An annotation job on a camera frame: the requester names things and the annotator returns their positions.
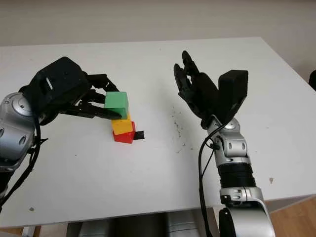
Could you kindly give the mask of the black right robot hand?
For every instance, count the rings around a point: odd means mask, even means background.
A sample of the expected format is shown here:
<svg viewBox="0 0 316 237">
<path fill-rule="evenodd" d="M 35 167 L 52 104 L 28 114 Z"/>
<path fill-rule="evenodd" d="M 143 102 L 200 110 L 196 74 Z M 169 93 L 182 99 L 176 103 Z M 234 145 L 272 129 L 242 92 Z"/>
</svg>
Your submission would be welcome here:
<svg viewBox="0 0 316 237">
<path fill-rule="evenodd" d="M 207 130 L 215 114 L 218 89 L 203 72 L 200 72 L 187 51 L 182 52 L 184 67 L 174 65 L 174 76 L 178 95 L 188 104 L 191 111 L 201 119 L 201 127 Z"/>
</svg>

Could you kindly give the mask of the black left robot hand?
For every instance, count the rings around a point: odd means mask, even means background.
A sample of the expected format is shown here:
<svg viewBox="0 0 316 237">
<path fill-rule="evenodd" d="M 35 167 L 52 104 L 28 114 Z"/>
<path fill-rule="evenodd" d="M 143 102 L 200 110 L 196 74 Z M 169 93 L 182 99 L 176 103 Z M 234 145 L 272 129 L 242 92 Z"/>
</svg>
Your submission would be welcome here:
<svg viewBox="0 0 316 237">
<path fill-rule="evenodd" d="M 114 83 L 110 81 L 106 74 L 88 75 L 85 73 L 90 89 L 83 94 L 74 104 L 68 104 L 59 111 L 60 114 L 66 114 L 84 118 L 99 117 L 102 119 L 121 119 L 122 115 L 118 112 L 111 111 L 106 108 L 97 107 L 91 104 L 95 102 L 104 104 L 106 95 L 96 92 L 95 89 L 103 89 L 105 92 L 119 92 Z"/>
</svg>

